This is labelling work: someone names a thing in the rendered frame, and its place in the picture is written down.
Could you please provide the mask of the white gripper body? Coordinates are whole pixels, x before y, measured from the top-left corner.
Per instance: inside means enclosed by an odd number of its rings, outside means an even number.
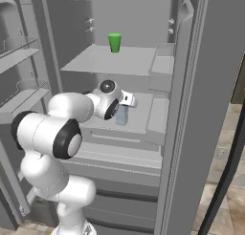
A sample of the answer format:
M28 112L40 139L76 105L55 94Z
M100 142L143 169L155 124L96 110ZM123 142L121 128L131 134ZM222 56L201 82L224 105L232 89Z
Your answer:
M130 104L129 106L132 108L136 108L138 106L138 100L133 94L129 94Z

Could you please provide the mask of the grey fridge shelf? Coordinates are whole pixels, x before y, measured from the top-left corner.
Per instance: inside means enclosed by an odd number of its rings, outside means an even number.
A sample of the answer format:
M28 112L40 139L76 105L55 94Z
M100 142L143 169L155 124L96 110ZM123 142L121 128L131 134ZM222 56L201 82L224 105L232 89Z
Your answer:
M62 71L111 75L148 75L155 48L121 47L112 53L108 46L92 45L66 64Z
M115 117L109 120L103 120L98 117L91 117L88 121L81 123L80 127L87 129L103 129L121 132L144 133L150 115L153 95L135 93L134 96L138 100L138 105L136 108L128 109L128 122L125 126L118 125L116 123Z

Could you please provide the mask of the pale blue milk carton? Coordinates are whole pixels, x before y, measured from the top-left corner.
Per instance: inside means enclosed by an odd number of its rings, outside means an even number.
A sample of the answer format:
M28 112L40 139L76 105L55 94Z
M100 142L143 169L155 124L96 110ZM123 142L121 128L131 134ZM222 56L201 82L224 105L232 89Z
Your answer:
M116 114L116 123L125 126L128 122L129 109L127 106L120 105Z

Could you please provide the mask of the grey fridge door bin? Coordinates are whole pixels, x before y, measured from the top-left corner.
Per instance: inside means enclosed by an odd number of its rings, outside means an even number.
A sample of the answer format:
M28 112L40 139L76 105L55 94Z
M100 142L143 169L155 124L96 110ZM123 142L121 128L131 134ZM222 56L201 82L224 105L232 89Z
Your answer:
M168 105L169 100L167 98L153 99L145 133L146 141L161 146L164 145L167 129Z
M160 43L155 51L149 70L148 88L169 93L174 67L174 44Z

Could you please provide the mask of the grey fridge drawer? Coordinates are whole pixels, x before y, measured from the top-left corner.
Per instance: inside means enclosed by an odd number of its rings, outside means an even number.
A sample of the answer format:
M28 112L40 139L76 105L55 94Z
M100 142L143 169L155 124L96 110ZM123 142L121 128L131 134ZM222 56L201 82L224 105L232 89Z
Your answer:
M69 160L64 160L63 163L159 177L162 156L161 149L155 152L84 142L77 154Z

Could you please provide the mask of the grey fridge door with bins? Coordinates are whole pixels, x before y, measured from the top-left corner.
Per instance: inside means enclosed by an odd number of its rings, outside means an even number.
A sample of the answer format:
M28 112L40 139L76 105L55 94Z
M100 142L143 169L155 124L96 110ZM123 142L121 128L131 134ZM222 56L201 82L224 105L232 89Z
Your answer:
M180 0L154 235L190 235L245 53L245 0Z

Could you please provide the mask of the grey fridge cabinet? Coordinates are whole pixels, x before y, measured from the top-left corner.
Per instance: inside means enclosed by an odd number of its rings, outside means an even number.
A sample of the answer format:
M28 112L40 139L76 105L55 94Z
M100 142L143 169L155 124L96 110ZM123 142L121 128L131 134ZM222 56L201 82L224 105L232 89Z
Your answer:
M92 91L105 79L115 80L132 93L152 94L167 98L170 93L150 90L148 75L111 75L62 71L77 55L92 45L108 46L107 35L122 35L121 47L157 48L160 43L173 43L174 23L180 0L20 0L28 31L39 36L42 55L35 61L38 71L57 92ZM155 151L163 146L146 141L145 133L81 128L84 142ZM159 177L100 170L94 167L65 164L75 175L114 182L158 187Z

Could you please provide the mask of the grey fridge door with shelves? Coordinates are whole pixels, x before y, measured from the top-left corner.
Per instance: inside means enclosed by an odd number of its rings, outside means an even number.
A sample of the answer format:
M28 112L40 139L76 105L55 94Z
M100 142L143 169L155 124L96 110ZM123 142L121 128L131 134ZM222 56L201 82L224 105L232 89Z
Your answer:
M0 0L0 227L25 221L58 225L53 203L38 198L20 172L24 152L16 147L11 122L20 112L44 110L48 83L37 75L38 41L27 34L19 0Z

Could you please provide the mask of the green cup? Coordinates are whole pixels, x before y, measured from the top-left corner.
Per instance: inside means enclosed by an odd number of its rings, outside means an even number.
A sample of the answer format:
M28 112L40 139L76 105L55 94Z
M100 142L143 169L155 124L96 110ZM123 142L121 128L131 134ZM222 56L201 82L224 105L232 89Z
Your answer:
M118 32L111 32L107 35L109 45L112 53L118 53L120 51L122 35Z

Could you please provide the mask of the grey freezer drawer front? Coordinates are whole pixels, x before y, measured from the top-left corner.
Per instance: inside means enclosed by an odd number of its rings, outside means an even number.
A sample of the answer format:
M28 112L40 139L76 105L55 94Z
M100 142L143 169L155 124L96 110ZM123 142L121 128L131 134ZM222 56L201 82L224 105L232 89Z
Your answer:
M83 209L99 235L153 235L158 187L94 179L97 195Z

